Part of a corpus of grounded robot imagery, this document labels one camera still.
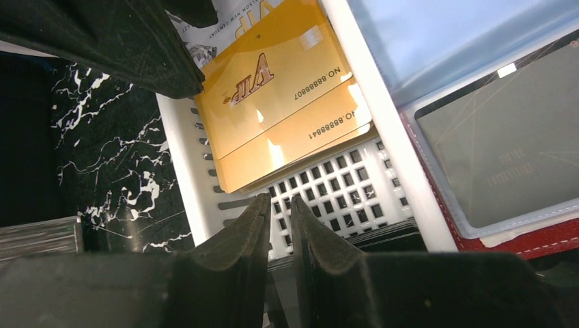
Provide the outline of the white VIP card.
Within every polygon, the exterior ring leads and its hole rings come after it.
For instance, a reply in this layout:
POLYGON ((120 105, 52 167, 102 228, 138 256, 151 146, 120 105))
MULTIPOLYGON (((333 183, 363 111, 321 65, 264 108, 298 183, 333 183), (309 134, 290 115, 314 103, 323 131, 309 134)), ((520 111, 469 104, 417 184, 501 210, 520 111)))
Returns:
POLYGON ((193 27, 172 13, 168 15, 195 64, 203 68, 282 2, 214 1, 218 23, 204 28, 193 27))

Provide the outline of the black plastic toolbox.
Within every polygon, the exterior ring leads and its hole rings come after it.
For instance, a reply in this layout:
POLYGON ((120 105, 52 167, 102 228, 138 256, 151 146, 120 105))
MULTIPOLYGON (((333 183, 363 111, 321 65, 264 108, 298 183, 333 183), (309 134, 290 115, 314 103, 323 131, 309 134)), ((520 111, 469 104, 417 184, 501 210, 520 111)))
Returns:
POLYGON ((85 251, 77 216, 1 228, 1 266, 21 256, 85 251))

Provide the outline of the black VIP card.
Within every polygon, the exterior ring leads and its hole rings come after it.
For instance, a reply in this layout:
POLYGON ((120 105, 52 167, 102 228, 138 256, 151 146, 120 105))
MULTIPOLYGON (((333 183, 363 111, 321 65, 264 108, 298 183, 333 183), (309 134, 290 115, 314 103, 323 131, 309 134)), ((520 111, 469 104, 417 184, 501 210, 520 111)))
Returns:
POLYGON ((578 217, 578 32, 417 109, 416 145, 464 238, 578 217))

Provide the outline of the white plastic basket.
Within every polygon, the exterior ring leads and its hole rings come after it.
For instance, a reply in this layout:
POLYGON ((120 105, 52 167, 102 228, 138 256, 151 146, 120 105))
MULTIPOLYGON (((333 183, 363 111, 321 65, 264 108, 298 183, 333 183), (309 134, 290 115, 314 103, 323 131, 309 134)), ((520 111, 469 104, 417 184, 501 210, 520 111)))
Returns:
MULTIPOLYGON (((378 137, 320 154, 300 169, 265 186, 272 196, 271 259, 288 256, 290 200, 305 198, 336 233, 349 237, 400 221, 414 221, 429 251, 456 251, 450 229, 428 185, 389 91, 346 1, 323 1, 369 110, 378 137)), ((218 185, 201 118, 191 99, 158 96, 167 143, 193 241, 202 244, 232 222, 251 201, 251 192, 226 193, 218 185)))

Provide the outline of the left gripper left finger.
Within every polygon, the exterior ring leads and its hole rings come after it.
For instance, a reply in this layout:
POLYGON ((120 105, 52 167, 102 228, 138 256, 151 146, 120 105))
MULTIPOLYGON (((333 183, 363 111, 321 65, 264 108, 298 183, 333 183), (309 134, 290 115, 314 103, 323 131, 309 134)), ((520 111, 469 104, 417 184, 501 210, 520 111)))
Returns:
POLYGON ((193 250, 21 257, 1 271, 2 327, 261 327, 271 198, 193 250))

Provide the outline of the red leather card holder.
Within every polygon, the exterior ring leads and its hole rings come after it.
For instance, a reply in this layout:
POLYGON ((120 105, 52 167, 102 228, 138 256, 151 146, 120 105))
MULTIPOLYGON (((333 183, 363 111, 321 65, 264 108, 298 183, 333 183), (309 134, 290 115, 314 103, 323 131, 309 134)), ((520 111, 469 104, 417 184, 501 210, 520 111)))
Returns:
POLYGON ((578 2, 348 5, 456 248, 578 253, 578 2))

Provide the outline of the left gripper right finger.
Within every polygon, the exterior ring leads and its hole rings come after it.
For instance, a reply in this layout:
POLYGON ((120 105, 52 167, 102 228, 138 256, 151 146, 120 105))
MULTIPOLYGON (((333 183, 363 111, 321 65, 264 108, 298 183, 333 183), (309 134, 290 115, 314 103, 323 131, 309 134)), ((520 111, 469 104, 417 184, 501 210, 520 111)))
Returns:
POLYGON ((303 327, 564 327, 523 261, 492 252, 364 252, 291 202, 303 327))

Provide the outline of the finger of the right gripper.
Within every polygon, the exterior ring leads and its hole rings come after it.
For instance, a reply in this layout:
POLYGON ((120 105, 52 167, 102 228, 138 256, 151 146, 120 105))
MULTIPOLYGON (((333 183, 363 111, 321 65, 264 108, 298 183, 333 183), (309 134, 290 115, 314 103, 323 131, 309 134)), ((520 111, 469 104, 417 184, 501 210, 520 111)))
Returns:
POLYGON ((1 46, 53 56, 170 98, 205 80, 169 16, 218 22, 212 1, 2 1, 1 46))

